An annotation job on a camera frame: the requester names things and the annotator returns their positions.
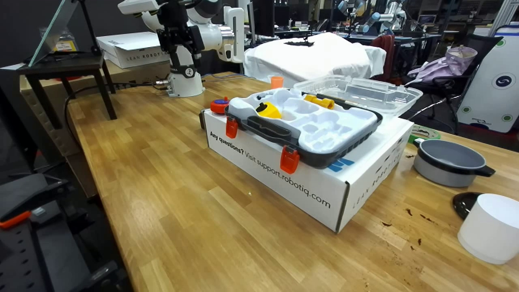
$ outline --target workbench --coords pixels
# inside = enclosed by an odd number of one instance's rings
[[[206,92],[169,98],[154,87],[96,94],[70,115],[135,290],[519,290],[519,257],[493,265],[457,241],[462,191],[519,197],[519,154],[459,136],[496,168],[470,188],[420,176],[409,144],[399,165],[341,233],[311,218],[208,147],[199,111],[266,82],[204,77]]]

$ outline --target storage box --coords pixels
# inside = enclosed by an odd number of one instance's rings
[[[383,121],[360,145],[326,168],[300,163],[289,175],[279,168],[279,144],[250,131],[225,136],[225,116],[204,110],[209,147],[268,184],[302,210],[341,231],[401,160],[412,123],[401,118]]]
[[[384,118],[402,115],[423,95],[422,90],[413,87],[341,74],[297,82],[293,89],[339,97],[347,103],[376,110]]]
[[[120,68],[169,61],[156,32],[100,35],[97,43],[104,58]]]

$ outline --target white storage bin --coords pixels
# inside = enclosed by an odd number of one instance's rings
[[[339,74],[297,82],[293,89],[337,97],[347,103],[376,110],[384,115],[384,118],[402,115],[423,94],[413,87],[394,85],[375,79],[344,77]]]

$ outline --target white mug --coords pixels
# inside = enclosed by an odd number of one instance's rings
[[[457,238],[482,261],[508,262],[519,253],[519,201],[493,192],[480,194]]]

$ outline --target purple cloth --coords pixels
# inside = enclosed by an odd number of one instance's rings
[[[470,66],[477,50],[472,46],[452,46],[443,58],[425,61],[420,68],[409,71],[417,81],[430,81],[439,76],[462,76]]]

